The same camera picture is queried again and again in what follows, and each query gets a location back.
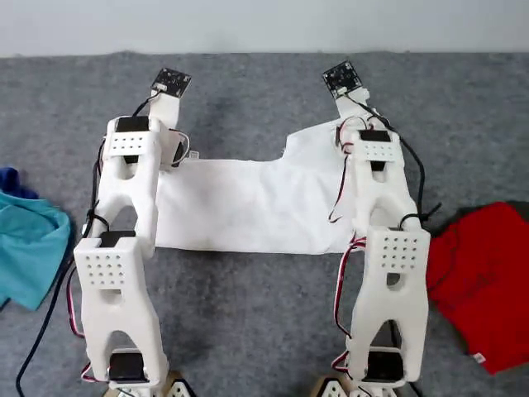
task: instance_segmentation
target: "circuit board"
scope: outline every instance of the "circuit board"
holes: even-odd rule
[[[163,68],[150,86],[153,90],[167,93],[176,98],[182,98],[183,92],[188,87],[191,76],[176,70]]]
[[[334,99],[346,95],[362,86],[360,77],[349,60],[329,69],[322,75]]]

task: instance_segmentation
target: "white fabric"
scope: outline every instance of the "white fabric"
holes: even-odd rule
[[[352,234],[354,200],[346,180],[337,216],[344,155],[339,121],[288,136],[273,161],[186,159],[160,173],[156,246],[200,251],[343,252]]]

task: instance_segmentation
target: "white wall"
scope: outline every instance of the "white wall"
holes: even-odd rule
[[[529,0],[0,0],[0,56],[529,50]]]

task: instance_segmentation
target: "blue fabric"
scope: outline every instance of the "blue fabric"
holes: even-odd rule
[[[11,196],[23,199],[38,199],[39,195],[31,189],[20,185],[18,171],[11,167],[0,168],[0,190]]]
[[[12,299],[36,310],[68,246],[68,215],[44,199],[0,192],[0,306]]]

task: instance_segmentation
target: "red shirt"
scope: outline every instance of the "red shirt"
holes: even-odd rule
[[[466,215],[430,245],[429,297],[491,374],[529,361],[528,249],[529,224],[506,203]]]

